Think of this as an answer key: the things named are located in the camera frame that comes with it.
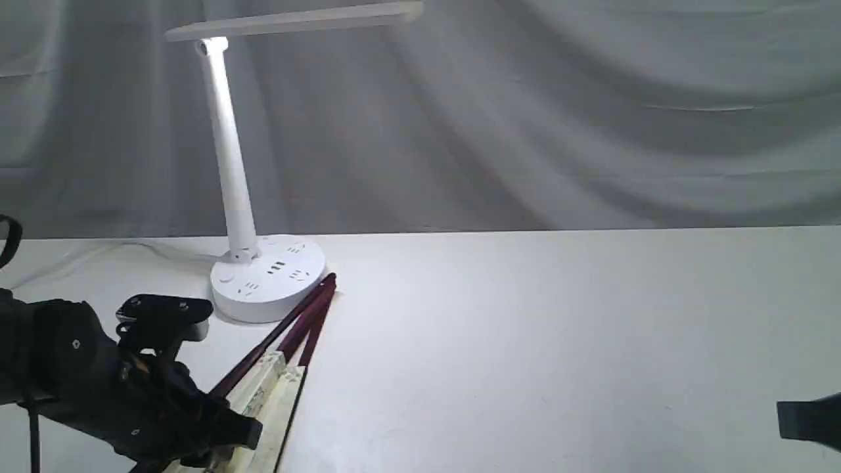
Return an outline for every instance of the lamp base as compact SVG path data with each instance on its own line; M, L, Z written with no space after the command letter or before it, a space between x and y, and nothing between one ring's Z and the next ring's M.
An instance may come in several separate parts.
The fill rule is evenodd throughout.
M216 309L241 322L282 320L321 280L324 252L302 236L261 236L250 263L218 262L210 271Z

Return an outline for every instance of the gray fabric backdrop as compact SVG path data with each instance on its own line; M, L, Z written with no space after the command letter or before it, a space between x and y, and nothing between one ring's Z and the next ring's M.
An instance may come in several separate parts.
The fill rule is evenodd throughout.
M0 212L30 237L223 234L200 19L340 0L0 0ZM841 2L427 0L233 40L258 230L841 221Z

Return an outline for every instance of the black strap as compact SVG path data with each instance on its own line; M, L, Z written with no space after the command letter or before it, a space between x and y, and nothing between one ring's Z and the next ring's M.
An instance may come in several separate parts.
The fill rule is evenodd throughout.
M18 252L20 239L24 236L24 228L18 221L12 217L0 215L0 223L4 221L8 223L8 236L6 237L6 246L3 247L3 252L0 253L0 268L12 261L14 254Z

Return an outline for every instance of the white desk lamp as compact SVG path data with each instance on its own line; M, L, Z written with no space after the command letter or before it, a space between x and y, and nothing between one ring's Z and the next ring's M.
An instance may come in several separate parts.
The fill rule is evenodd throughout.
M423 2L378 3L205 21L166 32L167 41L195 41L202 61L230 244L224 261L211 270L210 283L216 307L227 316L243 322L278 321L326 271L324 253L311 240L257 238L225 72L227 37L408 23L422 13Z

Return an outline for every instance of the curtain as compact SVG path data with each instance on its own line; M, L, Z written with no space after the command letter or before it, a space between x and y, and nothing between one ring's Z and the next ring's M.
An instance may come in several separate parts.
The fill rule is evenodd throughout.
M347 0L2 0L0 212L28 237L225 233L166 29ZM841 3L426 0L232 39L260 233L841 221Z

